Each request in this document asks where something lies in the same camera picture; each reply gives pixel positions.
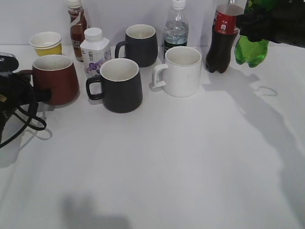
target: yellow cup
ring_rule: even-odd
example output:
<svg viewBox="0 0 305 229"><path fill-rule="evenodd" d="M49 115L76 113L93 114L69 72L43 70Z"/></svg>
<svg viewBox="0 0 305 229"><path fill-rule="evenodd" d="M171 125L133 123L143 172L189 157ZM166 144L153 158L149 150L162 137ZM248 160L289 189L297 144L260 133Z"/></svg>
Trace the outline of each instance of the yellow cup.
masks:
<svg viewBox="0 0 305 229"><path fill-rule="evenodd" d="M61 36L56 32L40 32L30 38L30 45L38 56L61 55Z"/></svg>

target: brown mug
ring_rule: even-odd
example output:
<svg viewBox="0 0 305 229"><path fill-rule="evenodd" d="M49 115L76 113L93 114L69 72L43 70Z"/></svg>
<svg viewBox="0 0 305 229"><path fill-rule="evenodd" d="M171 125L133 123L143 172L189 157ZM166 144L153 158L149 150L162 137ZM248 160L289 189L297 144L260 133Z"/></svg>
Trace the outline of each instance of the brown mug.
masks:
<svg viewBox="0 0 305 229"><path fill-rule="evenodd" d="M77 97L79 84L72 59L62 55L46 55L34 61L32 67L32 70L23 70L19 74L31 74L35 88L51 90L51 99L45 103L64 105Z"/></svg>

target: mug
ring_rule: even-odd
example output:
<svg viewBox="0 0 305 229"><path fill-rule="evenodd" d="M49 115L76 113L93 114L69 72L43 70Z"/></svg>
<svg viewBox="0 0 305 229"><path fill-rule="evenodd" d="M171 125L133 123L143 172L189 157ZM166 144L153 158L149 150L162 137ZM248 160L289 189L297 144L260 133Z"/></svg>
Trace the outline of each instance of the mug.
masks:
<svg viewBox="0 0 305 229"><path fill-rule="evenodd" d="M91 94L89 87L92 83L101 83L101 94ZM131 112L143 100L139 66L124 58L107 61L101 66L100 76L86 81L86 90L91 100L102 99L104 106L110 111Z"/></svg>
<svg viewBox="0 0 305 229"><path fill-rule="evenodd" d="M19 73L33 75L34 88L51 91L51 99L45 103L64 105L72 102L79 93L77 74L72 59L62 55L46 55L38 58L32 70Z"/></svg>
<svg viewBox="0 0 305 229"><path fill-rule="evenodd" d="M61 35L56 32L40 32L30 38L30 45L38 56L61 55Z"/></svg>
<svg viewBox="0 0 305 229"><path fill-rule="evenodd" d="M199 90L202 69L201 53L190 47L174 47L165 54L165 64L157 65L152 74L152 87L163 87L171 96L186 98ZM160 72L163 80L158 81Z"/></svg>
<svg viewBox="0 0 305 229"><path fill-rule="evenodd" d="M135 61L140 68L154 64L158 57L158 41L154 27L150 25L133 25L126 30L125 41L115 47L115 58L125 46L126 58Z"/></svg>

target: brown bottle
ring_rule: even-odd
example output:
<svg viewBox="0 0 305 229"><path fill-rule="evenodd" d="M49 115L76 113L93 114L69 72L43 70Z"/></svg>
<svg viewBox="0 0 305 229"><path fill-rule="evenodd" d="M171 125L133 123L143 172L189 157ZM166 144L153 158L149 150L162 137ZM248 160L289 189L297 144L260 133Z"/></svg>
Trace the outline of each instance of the brown bottle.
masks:
<svg viewBox="0 0 305 229"><path fill-rule="evenodd" d="M71 41L76 59L82 62L81 43L85 39L84 32L87 29L87 21L84 16L84 10L81 5L81 0L68 0L68 3L69 14L71 19Z"/></svg>

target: bottle cap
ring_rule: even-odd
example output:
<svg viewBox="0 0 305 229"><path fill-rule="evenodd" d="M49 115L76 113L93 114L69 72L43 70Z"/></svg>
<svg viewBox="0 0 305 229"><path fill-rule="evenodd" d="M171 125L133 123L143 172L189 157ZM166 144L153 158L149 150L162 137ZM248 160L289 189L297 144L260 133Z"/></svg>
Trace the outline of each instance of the bottle cap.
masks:
<svg viewBox="0 0 305 229"><path fill-rule="evenodd" d="M184 10L186 6L186 0L172 0L172 8L174 10Z"/></svg>
<svg viewBox="0 0 305 229"><path fill-rule="evenodd" d="M81 0L68 0L68 5L70 8L79 8L81 7Z"/></svg>
<svg viewBox="0 0 305 229"><path fill-rule="evenodd" d="M86 29L84 35L88 42L100 42L103 40L103 32L100 28Z"/></svg>

